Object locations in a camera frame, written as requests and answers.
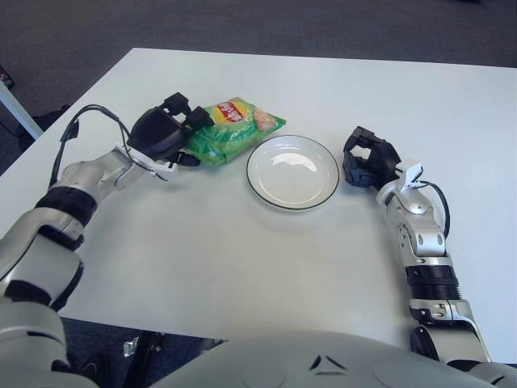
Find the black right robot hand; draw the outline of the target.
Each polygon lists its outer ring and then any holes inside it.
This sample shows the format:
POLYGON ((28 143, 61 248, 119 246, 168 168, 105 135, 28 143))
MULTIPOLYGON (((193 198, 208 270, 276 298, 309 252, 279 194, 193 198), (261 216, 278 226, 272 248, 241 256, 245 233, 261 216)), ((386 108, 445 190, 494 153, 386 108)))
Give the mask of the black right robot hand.
POLYGON ((374 187, 379 191, 397 179, 396 165, 401 161, 394 147, 375 133, 357 126, 343 147, 343 170, 346 181, 356 187, 374 187), (370 150, 367 158, 355 156, 352 150, 370 150))

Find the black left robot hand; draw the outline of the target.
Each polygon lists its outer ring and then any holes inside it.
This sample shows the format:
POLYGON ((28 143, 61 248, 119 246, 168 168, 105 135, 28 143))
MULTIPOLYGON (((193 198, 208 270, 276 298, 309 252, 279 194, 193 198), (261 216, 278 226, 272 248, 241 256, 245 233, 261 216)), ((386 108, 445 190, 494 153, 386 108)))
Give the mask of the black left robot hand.
POLYGON ((200 160, 183 152, 195 133, 214 121, 202 107, 191 109, 188 98, 176 92, 145 112, 133 125, 127 144, 154 161, 197 167, 200 160))

